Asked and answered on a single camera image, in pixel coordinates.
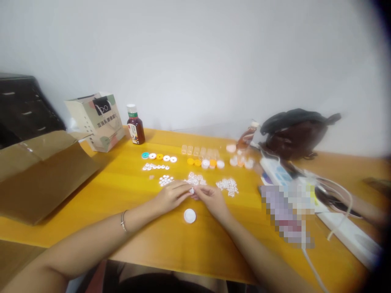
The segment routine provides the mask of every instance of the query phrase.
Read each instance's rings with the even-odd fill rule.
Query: backpack
[[[314,159],[314,147],[326,134],[327,127],[341,119],[337,113],[325,118],[318,112],[294,109],[270,117],[261,127],[268,135],[261,147],[284,160]]]

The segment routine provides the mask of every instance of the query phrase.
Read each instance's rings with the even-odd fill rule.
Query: skin
[[[183,181],[173,181],[154,199],[127,211],[124,215],[127,233],[120,225],[121,214],[116,214],[66,237],[27,265],[3,292],[65,292],[69,280],[107,258],[146,224],[178,207],[191,195],[188,192],[191,187]],[[194,190],[192,197],[202,200],[226,229],[262,284],[273,292],[313,291],[292,268],[233,218],[218,188],[195,186]]]

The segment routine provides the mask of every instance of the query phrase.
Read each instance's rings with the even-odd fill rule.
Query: yellow table
[[[261,184],[259,176],[253,171],[229,165],[225,146],[232,141],[152,129],[146,129],[145,134],[145,144],[134,145],[127,136],[109,153],[93,152],[83,142],[85,151],[101,164],[100,171],[37,226],[30,227],[0,217],[0,239],[49,247],[86,225],[153,198],[161,189],[159,177],[170,175],[175,179],[187,179],[189,172],[193,171],[202,174],[209,185],[215,185],[223,178],[233,178],[239,194],[232,198],[227,196],[226,190],[223,191],[233,215],[265,246],[319,288],[302,251],[286,244],[270,226],[270,216],[266,214],[257,190],[257,185]],[[182,144],[219,149],[226,162],[225,169],[205,171],[187,165],[187,156],[180,153]],[[175,155],[178,161],[167,163],[170,166],[168,171],[142,171],[144,164],[151,162],[141,158],[145,151]],[[387,166],[382,160],[321,153],[314,161],[299,161],[297,165],[337,181],[357,196],[366,198],[371,195],[370,202],[376,206],[384,207],[388,203],[380,194],[360,183],[368,176],[384,178]],[[154,175],[154,179],[150,180],[150,175]],[[187,208],[197,214],[193,224],[186,224],[183,220]],[[377,237],[375,230],[363,220],[354,222]],[[317,217],[309,221],[308,227],[315,238],[315,248],[309,249],[308,254],[329,291],[344,292],[356,288],[367,273],[366,269],[336,237],[330,242],[326,240],[329,230]],[[190,198],[142,229],[110,258],[226,280],[255,282],[226,232],[202,202]]]

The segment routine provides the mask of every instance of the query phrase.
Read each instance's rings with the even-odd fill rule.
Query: bracelet
[[[121,225],[122,225],[122,228],[125,230],[125,232],[127,233],[127,230],[125,228],[125,221],[123,220],[123,216],[124,214],[127,212],[127,210],[124,210],[122,215],[121,215]]]

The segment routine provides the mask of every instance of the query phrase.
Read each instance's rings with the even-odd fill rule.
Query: yellow bottle cap
[[[196,165],[197,167],[200,167],[202,164],[201,160],[195,160],[194,161],[194,165]]]

